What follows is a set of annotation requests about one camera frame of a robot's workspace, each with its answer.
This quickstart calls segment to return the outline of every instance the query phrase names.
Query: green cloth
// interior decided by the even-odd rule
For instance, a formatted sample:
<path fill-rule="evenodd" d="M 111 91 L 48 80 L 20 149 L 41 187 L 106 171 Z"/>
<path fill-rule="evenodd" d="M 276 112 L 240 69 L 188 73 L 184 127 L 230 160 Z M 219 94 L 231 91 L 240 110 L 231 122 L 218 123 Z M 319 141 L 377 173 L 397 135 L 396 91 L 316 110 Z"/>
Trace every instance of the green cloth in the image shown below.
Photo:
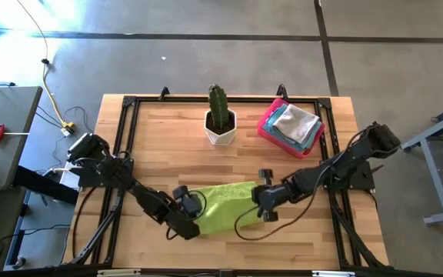
<path fill-rule="evenodd" d="M 255 182 L 240 182 L 226 185 L 213 185 L 196 189 L 206 196 L 206 208 L 203 215 L 195 222 L 201 234 L 233 229 L 237 217 L 255 206 L 251 199 L 251 190 Z M 244 215 L 238 221 L 238 227 L 260 222 L 257 209 Z"/>

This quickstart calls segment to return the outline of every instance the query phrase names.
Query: blue cloth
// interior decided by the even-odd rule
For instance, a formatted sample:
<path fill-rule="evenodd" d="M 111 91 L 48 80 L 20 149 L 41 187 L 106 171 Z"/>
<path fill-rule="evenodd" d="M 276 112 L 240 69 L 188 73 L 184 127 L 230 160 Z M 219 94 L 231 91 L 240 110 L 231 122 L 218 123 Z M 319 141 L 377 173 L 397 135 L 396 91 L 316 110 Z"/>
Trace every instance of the blue cloth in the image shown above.
<path fill-rule="evenodd" d="M 315 135 L 317 134 L 319 128 L 321 128 L 322 123 L 320 121 L 316 122 L 315 127 L 312 129 L 311 134 L 308 137 L 308 140 L 303 141 L 301 144 L 298 144 L 297 142 L 284 136 L 279 130 L 273 127 L 273 124 L 275 123 L 276 119 L 278 119 L 281 116 L 281 114 L 286 110 L 287 107 L 288 105 L 283 104 L 281 105 L 281 107 L 277 108 L 273 113 L 271 113 L 268 120 L 266 120 L 266 123 L 262 126 L 262 129 L 265 130 L 269 135 L 274 136 L 275 138 L 286 143 L 288 146 L 292 147 L 293 149 L 299 152 L 303 152 L 304 150 L 312 146 Z"/>

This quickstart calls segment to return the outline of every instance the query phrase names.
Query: gray floor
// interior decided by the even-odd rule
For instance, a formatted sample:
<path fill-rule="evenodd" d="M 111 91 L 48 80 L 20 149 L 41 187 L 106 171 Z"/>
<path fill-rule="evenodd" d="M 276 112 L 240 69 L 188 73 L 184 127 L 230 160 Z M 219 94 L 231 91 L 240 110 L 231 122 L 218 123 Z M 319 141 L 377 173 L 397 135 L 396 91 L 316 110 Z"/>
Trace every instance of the gray floor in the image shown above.
<path fill-rule="evenodd" d="M 41 2 L 23 1 L 44 30 L 319 33 L 311 0 Z M 443 38 L 442 0 L 321 3 L 329 35 Z M 19 6 L 6 1 L 0 1 L 0 28 L 35 30 Z M 48 75 L 49 88 L 61 110 L 83 106 L 90 126 L 95 124 L 103 94 L 159 93 L 165 85 L 172 93 L 205 93 L 209 84 L 217 82 L 228 93 L 269 95 L 284 83 L 291 95 L 330 95 L 320 42 L 64 38 L 48 42 L 54 66 Z M 359 127 L 374 120 L 386 123 L 404 141 L 430 126 L 429 119 L 443 111 L 443 44 L 333 42 L 330 49 L 339 95 L 352 97 Z M 0 81 L 40 85 L 39 61 L 44 51 L 40 38 L 18 33 L 0 37 Z M 40 106 L 51 111 L 44 96 Z M 81 112 L 69 112 L 66 117 L 83 132 Z M 59 138 L 58 129 L 37 118 L 21 164 L 30 169 L 46 169 L 55 164 L 51 152 Z M 58 143 L 57 156 L 61 160 L 70 144 L 72 139 Z M 392 265 L 443 273 L 443 224 L 427 228 L 422 220 L 440 212 L 441 206 L 419 151 L 400 152 L 386 161 L 375 162 L 386 165 L 375 175 L 379 217 Z M 36 209 L 50 215 L 29 219 L 39 226 L 70 220 L 71 213 L 66 208 L 44 209 L 39 201 L 33 203 Z M 59 222 L 51 216 L 56 211 L 63 214 Z M 36 228 L 30 223 L 28 227 Z M 28 237 L 33 242 L 38 239 Z M 61 253 L 62 246 L 56 246 L 48 264 L 55 264 Z"/>

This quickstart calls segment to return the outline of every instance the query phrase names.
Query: pink tray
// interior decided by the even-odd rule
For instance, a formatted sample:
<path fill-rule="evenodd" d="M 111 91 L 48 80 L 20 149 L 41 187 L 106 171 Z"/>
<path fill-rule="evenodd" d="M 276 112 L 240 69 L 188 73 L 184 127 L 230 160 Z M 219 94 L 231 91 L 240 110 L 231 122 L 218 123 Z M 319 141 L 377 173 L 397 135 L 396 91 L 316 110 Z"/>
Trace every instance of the pink tray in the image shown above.
<path fill-rule="evenodd" d="M 261 117 L 261 120 L 259 120 L 259 123 L 258 123 L 258 134 L 261 137 L 269 140 L 270 142 L 273 142 L 277 146 L 283 148 L 286 152 L 292 154 L 293 156 L 295 156 L 295 157 L 297 157 L 299 159 L 303 159 L 303 158 L 307 157 L 308 154 L 310 154 L 311 150 L 314 148 L 315 143 L 319 140 L 319 138 L 321 137 L 322 133 L 324 132 L 324 129 L 325 129 L 324 123 L 321 124 L 321 127 L 319 128 L 319 130 L 315 134 L 315 138 L 314 138 L 314 141 L 313 141 L 311 147 L 309 149 L 306 149 L 303 153 L 301 153 L 301 152 L 293 149 L 289 145 L 287 145 L 285 142 L 282 142 L 278 138 L 270 135 L 269 133 L 267 133 L 262 128 L 262 126 L 266 123 L 268 118 L 271 116 L 271 113 L 276 111 L 276 109 L 281 107 L 283 104 L 289 105 L 285 100 L 283 100 L 281 98 L 277 98 L 277 99 L 275 99 L 273 101 L 273 103 L 271 103 L 271 105 L 269 106 L 268 110 Z"/>

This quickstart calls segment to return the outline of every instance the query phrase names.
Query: white hexagonal pot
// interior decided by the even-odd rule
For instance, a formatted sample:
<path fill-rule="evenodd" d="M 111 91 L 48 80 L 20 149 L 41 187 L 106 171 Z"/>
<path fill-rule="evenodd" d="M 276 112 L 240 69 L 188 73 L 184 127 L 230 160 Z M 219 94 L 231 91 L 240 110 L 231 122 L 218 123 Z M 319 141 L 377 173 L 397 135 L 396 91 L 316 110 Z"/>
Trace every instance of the white hexagonal pot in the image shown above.
<path fill-rule="evenodd" d="M 228 112 L 230 112 L 234 116 L 234 128 L 226 132 L 225 134 L 219 135 L 206 127 L 206 118 L 208 117 L 209 112 L 210 111 L 205 112 L 205 131 L 206 135 L 209 138 L 209 141 L 212 142 L 212 144 L 214 145 L 229 145 L 235 137 L 235 131 L 237 131 L 237 113 L 232 111 L 231 109 L 228 109 Z"/>

